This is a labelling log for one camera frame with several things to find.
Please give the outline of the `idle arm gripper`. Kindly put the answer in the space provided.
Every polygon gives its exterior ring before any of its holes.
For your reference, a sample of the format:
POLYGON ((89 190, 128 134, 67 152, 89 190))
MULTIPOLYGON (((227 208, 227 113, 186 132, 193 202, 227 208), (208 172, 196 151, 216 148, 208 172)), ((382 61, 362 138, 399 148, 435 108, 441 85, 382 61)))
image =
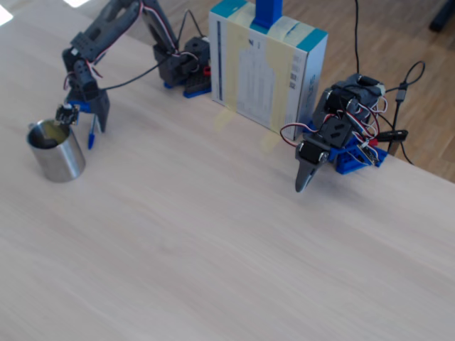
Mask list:
POLYGON ((296 175, 295 190, 302 192, 312 181, 322 163, 329 157, 329 146, 315 139, 303 139, 296 147, 296 159, 301 161, 296 175))

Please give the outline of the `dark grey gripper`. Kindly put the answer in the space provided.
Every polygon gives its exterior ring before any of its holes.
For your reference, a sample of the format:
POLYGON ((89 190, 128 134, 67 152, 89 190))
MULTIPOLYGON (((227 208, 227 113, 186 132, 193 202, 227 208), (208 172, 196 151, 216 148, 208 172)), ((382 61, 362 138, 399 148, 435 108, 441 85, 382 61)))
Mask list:
POLYGON ((109 114, 109 97, 105 90, 98 87, 93 77, 71 77, 69 80, 70 91, 68 102, 93 102, 92 113, 97 117, 100 131, 105 132, 109 114))

